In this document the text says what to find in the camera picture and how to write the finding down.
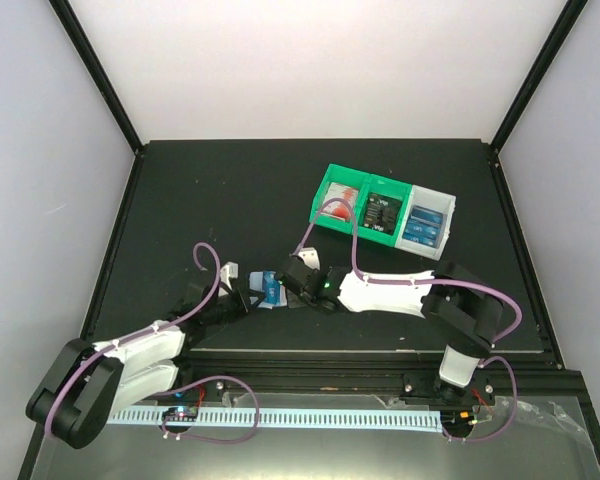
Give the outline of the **black leather card holder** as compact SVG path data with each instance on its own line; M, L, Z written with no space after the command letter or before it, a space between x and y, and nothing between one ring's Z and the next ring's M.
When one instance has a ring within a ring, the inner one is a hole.
M302 308L304 304L276 278L274 271L255 271L248 277L249 298L256 308Z

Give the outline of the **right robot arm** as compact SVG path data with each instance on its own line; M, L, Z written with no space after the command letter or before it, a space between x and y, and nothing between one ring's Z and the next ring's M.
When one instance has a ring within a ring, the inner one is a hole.
M454 263L417 274L320 270L300 256L285 261L275 280L305 305L324 313L388 312L425 319L446 342L437 375L405 377L405 393L433 405L468 400L479 361L495 343L504 302Z

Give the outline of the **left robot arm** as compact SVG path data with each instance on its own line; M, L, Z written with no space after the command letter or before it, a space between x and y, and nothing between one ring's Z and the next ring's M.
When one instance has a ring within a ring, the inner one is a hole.
M202 341L208 328L244 318L260 299L221 282L207 287L201 302L179 324L157 320L96 343L73 339L34 390L25 415L72 448L84 448L110 416L138 401L163 392L173 399L187 397L195 376L183 367L184 353Z

